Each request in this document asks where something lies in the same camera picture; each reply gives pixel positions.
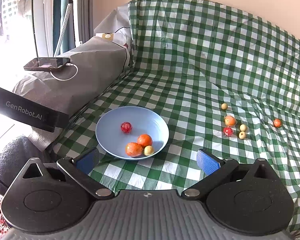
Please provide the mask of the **small tan fruit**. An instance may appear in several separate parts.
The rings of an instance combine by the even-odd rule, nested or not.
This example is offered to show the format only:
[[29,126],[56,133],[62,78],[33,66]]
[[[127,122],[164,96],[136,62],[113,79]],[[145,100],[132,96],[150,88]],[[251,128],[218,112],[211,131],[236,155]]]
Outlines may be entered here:
[[239,139],[243,140],[243,139],[245,139],[247,137],[247,134],[244,131],[241,131],[238,134],[238,137],[239,137]]
[[240,129],[241,132],[245,132],[247,130],[247,127],[246,127],[245,124],[241,124],[239,129]]
[[221,104],[221,109],[226,110],[228,108],[228,105],[226,103]]

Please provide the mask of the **red fruit in plate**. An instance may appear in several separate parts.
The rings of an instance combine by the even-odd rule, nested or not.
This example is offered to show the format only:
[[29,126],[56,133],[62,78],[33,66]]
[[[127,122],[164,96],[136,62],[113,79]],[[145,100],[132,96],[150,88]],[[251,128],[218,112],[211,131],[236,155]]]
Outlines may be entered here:
[[132,124],[130,122],[123,122],[120,128],[123,133],[128,134],[132,131]]

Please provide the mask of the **light blue plate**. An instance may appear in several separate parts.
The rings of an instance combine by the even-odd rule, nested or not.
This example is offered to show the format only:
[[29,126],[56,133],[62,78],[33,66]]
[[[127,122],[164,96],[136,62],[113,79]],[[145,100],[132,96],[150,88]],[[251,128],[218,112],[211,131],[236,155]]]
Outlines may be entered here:
[[[125,134],[121,124],[130,122],[132,131]],[[167,144],[169,129],[165,120],[150,109],[137,106],[125,106],[112,109],[104,114],[97,122],[95,135],[99,145],[110,155],[124,160],[147,159],[144,154],[130,157],[125,153],[129,142],[137,142],[142,134],[148,134],[153,140],[154,154],[159,153]]]

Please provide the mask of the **red round fruit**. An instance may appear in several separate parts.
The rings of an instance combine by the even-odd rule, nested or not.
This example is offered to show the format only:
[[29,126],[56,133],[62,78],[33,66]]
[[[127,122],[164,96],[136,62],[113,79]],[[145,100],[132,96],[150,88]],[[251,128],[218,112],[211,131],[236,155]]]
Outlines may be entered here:
[[233,129],[231,127],[225,127],[223,128],[223,133],[227,137],[231,137],[233,135]]

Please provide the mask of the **black smartphone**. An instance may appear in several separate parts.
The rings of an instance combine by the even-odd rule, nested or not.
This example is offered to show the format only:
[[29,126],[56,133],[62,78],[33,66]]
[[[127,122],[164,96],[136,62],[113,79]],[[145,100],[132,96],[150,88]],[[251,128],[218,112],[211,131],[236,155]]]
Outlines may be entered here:
[[36,57],[23,67],[26,71],[49,72],[61,69],[70,62],[68,57]]

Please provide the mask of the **green white checkered cloth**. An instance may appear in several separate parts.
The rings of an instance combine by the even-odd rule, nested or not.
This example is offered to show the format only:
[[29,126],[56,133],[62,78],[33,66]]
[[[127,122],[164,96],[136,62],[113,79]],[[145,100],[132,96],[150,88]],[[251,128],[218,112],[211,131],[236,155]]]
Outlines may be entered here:
[[[95,127],[122,106],[151,109],[169,139],[156,156],[120,160],[101,151],[91,178],[121,189],[183,191],[204,176],[197,151],[270,163],[294,202],[288,230],[300,234],[300,40],[248,12],[208,0],[131,0],[132,63],[119,81],[81,110],[54,145],[76,157],[98,146]],[[228,108],[221,109],[226,103]],[[237,124],[227,137],[224,117]],[[279,118],[280,128],[273,125]],[[239,139],[245,124],[247,137]]]

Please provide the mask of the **orange peach fruit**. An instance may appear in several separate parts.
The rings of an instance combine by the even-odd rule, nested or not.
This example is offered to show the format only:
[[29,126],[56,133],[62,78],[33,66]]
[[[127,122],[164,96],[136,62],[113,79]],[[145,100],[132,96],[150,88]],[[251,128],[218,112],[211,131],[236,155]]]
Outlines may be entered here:
[[235,126],[235,124],[237,124],[237,121],[233,116],[227,115],[224,117],[224,123],[227,127],[232,127]]

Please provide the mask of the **orange fruit in plate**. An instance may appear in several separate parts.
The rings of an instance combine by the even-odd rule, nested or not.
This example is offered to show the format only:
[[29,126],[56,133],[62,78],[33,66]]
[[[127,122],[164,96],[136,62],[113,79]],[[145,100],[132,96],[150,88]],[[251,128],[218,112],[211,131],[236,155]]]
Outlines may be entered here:
[[141,145],[143,148],[147,146],[152,146],[153,140],[150,135],[148,134],[142,134],[138,137],[137,143]]

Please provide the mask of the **tan round fruit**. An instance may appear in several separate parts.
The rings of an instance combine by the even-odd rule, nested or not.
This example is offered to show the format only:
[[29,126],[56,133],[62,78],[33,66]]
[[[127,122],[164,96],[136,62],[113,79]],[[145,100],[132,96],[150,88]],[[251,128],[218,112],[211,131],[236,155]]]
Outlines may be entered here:
[[148,145],[143,149],[143,154],[145,156],[150,156],[155,152],[154,147],[152,145]]

